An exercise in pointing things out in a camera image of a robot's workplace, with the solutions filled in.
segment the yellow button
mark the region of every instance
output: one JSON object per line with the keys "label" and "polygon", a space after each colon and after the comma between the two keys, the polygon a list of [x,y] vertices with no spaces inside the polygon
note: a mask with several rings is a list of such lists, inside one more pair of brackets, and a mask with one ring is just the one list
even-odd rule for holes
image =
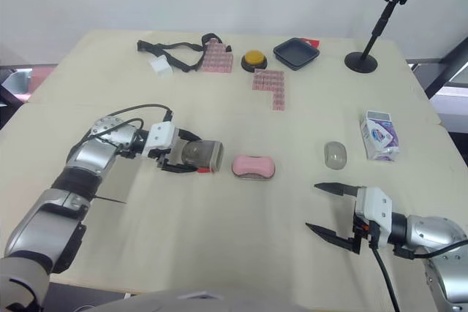
{"label": "yellow button", "polygon": [[260,65],[263,60],[265,60],[265,56],[262,54],[261,51],[258,50],[250,50],[246,54],[246,63],[249,65]]}

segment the gray oval object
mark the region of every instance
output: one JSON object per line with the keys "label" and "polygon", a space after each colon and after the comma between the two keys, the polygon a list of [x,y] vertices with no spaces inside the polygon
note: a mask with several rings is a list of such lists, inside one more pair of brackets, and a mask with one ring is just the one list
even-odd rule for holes
{"label": "gray oval object", "polygon": [[340,142],[328,142],[325,144],[325,164],[332,170],[342,170],[346,165],[346,148]]}

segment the white tissue box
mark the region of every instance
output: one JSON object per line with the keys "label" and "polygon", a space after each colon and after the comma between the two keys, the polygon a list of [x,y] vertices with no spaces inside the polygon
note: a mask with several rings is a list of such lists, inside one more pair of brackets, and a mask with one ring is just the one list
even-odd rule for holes
{"label": "white tissue box", "polygon": [[366,146],[367,159],[395,161],[400,147],[389,113],[367,111],[361,121],[361,133]]}

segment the soap bar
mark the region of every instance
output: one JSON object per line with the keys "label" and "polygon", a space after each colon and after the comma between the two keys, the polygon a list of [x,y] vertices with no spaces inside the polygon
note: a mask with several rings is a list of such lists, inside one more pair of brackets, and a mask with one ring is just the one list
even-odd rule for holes
{"label": "soap bar", "polygon": [[271,157],[239,155],[233,161],[233,173],[244,179],[270,179],[275,174]]}
{"label": "soap bar", "polygon": [[395,161],[400,147],[389,113],[367,111],[361,121],[361,133],[366,146],[367,159]]}

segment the black base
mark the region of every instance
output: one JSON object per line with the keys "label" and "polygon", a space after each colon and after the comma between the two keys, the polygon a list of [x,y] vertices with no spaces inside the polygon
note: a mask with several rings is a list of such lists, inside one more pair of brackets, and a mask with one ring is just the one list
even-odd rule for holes
{"label": "black base", "polygon": [[361,60],[361,55],[363,54],[359,52],[349,53],[346,55],[344,63],[348,69],[359,73],[371,73],[375,71],[378,65],[377,60],[370,55],[367,55],[364,60]]}

